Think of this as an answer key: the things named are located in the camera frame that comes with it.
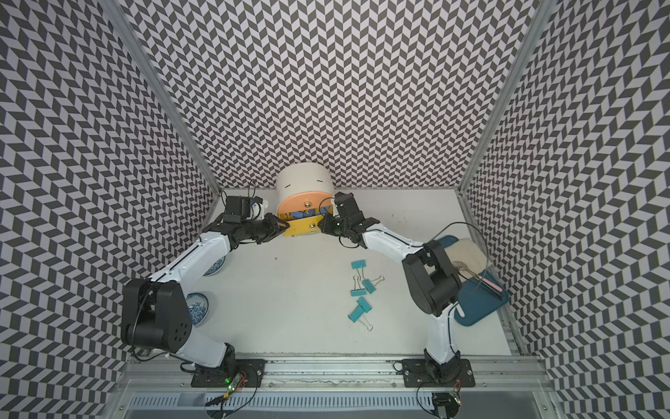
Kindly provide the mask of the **yellow drawer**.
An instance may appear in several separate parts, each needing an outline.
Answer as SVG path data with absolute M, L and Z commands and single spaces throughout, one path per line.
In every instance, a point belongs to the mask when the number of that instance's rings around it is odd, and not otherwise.
M 290 228 L 283 235 L 285 237 L 296 237 L 320 232 L 318 222 L 322 219 L 323 215 L 319 213 L 318 216 L 314 216 L 313 218 L 294 219 L 291 216 L 291 212 L 288 212 L 281 214 L 280 217 L 290 224 Z

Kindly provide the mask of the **blue binder clip bottom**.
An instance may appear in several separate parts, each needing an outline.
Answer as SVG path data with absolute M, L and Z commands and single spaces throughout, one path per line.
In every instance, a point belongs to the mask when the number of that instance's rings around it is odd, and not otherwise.
M 308 211 L 294 211 L 291 213 L 291 216 L 294 219 L 313 218 L 314 216 L 318 215 L 319 212 L 315 209 L 309 209 Z

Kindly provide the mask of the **green binder clip top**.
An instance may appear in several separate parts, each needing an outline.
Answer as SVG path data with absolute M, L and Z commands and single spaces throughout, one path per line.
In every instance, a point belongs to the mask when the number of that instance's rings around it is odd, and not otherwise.
M 352 297 L 361 297 L 365 296 L 367 294 L 366 288 L 361 284 L 361 278 L 360 277 L 353 277 L 353 288 L 350 291 L 350 295 Z

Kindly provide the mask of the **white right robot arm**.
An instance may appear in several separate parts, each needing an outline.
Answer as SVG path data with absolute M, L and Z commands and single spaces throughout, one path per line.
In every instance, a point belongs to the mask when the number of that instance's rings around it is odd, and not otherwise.
M 411 299 L 427 315 L 426 362 L 436 368 L 454 363 L 460 357 L 453 323 L 462 281 L 443 245 L 434 239 L 413 241 L 368 218 L 351 193 L 336 193 L 333 207 L 319 221 L 319 230 L 400 264 Z

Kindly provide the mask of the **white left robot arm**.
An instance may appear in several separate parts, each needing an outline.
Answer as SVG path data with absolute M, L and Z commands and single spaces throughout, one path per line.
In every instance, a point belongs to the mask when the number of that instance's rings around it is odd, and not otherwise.
M 120 337 L 134 348 L 159 349 L 204 368 L 219 368 L 224 342 L 195 331 L 186 298 L 217 261 L 240 244 L 264 244 L 289 229 L 261 197 L 229 196 L 225 211 L 180 256 L 147 279 L 123 287 Z

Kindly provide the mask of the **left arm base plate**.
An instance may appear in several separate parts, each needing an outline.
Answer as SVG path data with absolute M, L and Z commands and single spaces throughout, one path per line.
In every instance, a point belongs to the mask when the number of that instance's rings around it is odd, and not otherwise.
M 192 388 L 204 389 L 228 388 L 239 375 L 244 377 L 240 384 L 243 383 L 246 389 L 259 388 L 265 376 L 266 364 L 265 359 L 253 358 L 237 360 L 233 367 L 204 368 L 197 366 L 190 385 Z

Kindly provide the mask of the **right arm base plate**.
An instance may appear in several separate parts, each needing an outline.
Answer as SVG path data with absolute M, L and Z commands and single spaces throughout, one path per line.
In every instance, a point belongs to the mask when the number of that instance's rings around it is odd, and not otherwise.
M 444 364 L 436 364 L 426 359 L 409 358 L 401 360 L 401 374 L 406 388 L 455 387 L 463 389 L 476 387 L 470 360 L 453 358 Z

